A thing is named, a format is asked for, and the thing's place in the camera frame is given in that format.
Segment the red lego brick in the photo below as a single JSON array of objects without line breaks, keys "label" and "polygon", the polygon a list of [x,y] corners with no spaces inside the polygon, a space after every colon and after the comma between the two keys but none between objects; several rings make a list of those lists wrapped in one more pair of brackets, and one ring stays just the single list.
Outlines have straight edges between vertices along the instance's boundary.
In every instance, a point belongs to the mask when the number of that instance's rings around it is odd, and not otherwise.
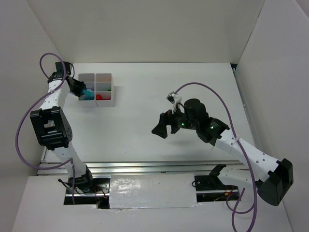
[{"label": "red lego brick", "polygon": [[97,100],[97,101],[102,101],[103,98],[102,98],[102,96],[101,96],[100,94],[97,94],[97,95],[96,95],[96,100]]}]

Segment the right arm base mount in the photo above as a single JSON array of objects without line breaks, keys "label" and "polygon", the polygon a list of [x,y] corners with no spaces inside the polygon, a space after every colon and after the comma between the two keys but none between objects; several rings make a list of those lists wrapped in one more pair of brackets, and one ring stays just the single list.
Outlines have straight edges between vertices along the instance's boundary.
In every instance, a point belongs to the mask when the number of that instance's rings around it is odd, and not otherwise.
[{"label": "right arm base mount", "polygon": [[236,186],[224,185],[209,175],[196,175],[191,183],[196,190],[198,203],[236,201],[239,190]]}]

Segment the teal long lego brick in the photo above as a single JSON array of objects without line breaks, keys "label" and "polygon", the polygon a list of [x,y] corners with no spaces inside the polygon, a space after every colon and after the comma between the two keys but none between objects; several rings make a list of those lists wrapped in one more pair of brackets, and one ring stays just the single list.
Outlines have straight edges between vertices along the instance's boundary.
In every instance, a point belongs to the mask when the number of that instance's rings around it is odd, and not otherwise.
[{"label": "teal long lego brick", "polygon": [[94,96],[93,92],[89,91],[87,89],[83,89],[82,94],[83,95],[87,95],[88,97],[93,97]]}]

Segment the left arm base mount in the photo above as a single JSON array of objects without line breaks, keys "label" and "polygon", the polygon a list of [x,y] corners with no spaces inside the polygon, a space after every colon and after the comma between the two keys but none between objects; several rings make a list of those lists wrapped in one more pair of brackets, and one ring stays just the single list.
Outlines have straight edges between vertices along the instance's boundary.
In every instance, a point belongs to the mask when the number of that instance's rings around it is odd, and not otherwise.
[{"label": "left arm base mount", "polygon": [[94,186],[87,192],[75,187],[66,189],[64,205],[93,205],[98,209],[110,209],[110,178],[95,178]]}]

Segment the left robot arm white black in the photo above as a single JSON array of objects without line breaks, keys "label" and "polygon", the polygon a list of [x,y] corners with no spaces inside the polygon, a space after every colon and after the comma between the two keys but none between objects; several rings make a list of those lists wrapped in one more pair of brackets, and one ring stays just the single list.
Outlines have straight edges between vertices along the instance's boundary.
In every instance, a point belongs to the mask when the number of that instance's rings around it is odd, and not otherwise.
[{"label": "left robot arm white black", "polygon": [[73,133],[63,106],[69,94],[85,97],[89,91],[83,81],[71,76],[71,63],[57,62],[56,71],[48,78],[49,96],[38,110],[30,113],[37,140],[40,145],[52,151],[64,163],[68,172],[65,186],[89,193],[93,188],[93,177],[87,165],[78,157],[72,145]]}]

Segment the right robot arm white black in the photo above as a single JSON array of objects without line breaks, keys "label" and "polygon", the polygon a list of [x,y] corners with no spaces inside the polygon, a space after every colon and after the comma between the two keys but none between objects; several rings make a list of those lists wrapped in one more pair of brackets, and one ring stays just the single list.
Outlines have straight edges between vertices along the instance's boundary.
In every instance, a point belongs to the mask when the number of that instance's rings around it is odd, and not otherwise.
[{"label": "right robot arm white black", "polygon": [[218,164],[211,176],[223,185],[254,188],[266,203],[277,206],[294,182],[293,165],[288,159],[279,160],[267,155],[255,146],[233,134],[227,124],[210,117],[206,107],[198,99],[189,99],[184,104],[172,101],[173,108],[161,113],[158,124],[152,129],[163,139],[167,127],[175,134],[179,129],[194,130],[199,139],[212,145],[238,161],[251,167],[246,172]]}]

